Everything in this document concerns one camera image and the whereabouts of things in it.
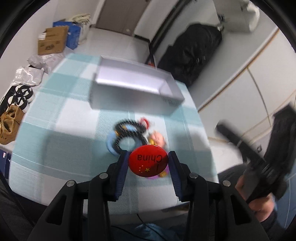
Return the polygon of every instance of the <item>cardboard box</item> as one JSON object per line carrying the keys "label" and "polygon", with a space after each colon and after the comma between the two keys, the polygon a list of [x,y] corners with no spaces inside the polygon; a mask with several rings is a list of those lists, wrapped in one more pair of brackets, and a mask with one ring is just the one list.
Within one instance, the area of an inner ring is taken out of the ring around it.
{"label": "cardboard box", "polygon": [[101,57],[90,91],[93,109],[170,115],[184,101],[171,73]]}
{"label": "cardboard box", "polygon": [[38,55],[61,53],[66,46],[69,26],[47,28],[38,36]]}
{"label": "cardboard box", "polygon": [[53,27],[57,26],[69,26],[68,29],[68,37],[66,46],[72,50],[76,49],[79,42],[79,36],[80,36],[80,27],[76,26],[72,22],[63,22],[63,21],[57,21],[52,24]]}

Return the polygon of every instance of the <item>black and white sneaker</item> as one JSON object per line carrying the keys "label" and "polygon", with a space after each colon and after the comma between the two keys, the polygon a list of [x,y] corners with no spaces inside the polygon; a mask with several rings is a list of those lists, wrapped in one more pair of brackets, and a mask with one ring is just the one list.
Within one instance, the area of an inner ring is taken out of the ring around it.
{"label": "black and white sneaker", "polygon": [[35,99],[34,92],[30,86],[18,85],[15,87],[15,92],[22,94],[28,103],[31,103]]}
{"label": "black and white sneaker", "polygon": [[19,92],[16,92],[13,96],[8,98],[8,105],[11,106],[12,104],[21,108],[24,113],[26,113],[29,109],[29,103],[26,100],[26,97]]}
{"label": "black and white sneaker", "polygon": [[0,116],[7,111],[9,105],[8,105],[8,99],[9,97],[13,96],[15,94],[15,86],[11,86],[9,90],[6,92],[5,96],[0,101]]}

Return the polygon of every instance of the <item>white box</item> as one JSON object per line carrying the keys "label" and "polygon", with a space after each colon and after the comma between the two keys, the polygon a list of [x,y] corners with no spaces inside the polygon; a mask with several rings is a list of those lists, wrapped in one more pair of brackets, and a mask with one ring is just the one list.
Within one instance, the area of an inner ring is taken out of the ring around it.
{"label": "white box", "polygon": [[103,57],[90,91],[93,109],[170,115],[183,101],[171,73]]}

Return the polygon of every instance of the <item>black bag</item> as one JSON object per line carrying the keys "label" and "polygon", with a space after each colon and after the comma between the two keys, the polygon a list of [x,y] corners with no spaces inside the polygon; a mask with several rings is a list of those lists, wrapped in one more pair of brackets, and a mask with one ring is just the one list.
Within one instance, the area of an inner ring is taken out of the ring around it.
{"label": "black bag", "polygon": [[222,34],[213,26],[192,24],[177,37],[162,56],[158,68],[190,86],[221,43]]}

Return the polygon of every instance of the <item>black cable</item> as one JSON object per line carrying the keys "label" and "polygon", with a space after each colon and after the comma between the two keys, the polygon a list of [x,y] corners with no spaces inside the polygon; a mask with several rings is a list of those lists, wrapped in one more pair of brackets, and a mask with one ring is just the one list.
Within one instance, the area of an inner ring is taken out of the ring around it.
{"label": "black cable", "polygon": [[117,228],[117,229],[120,229],[120,230],[122,230],[122,231],[124,231],[124,232],[126,232],[126,233],[128,233],[128,234],[130,234],[130,235],[132,235],[132,236],[134,236],[135,238],[139,238],[139,239],[146,240],[146,241],[155,241],[155,240],[152,240],[152,239],[141,238],[140,236],[137,236],[137,235],[135,235],[135,234],[133,234],[133,233],[131,233],[131,232],[125,230],[125,229],[122,229],[122,228],[120,228],[120,227],[117,227],[117,226],[111,226],[111,227],[113,227],[113,228]]}
{"label": "black cable", "polygon": [[163,237],[159,232],[157,232],[153,228],[149,227],[146,223],[144,223],[144,221],[140,218],[139,214],[137,214],[137,216],[140,219],[140,221],[142,222],[142,224],[144,224],[146,227],[148,227],[149,229],[151,229],[152,231],[154,231],[155,233],[157,233],[164,241],[167,241],[166,238]]}

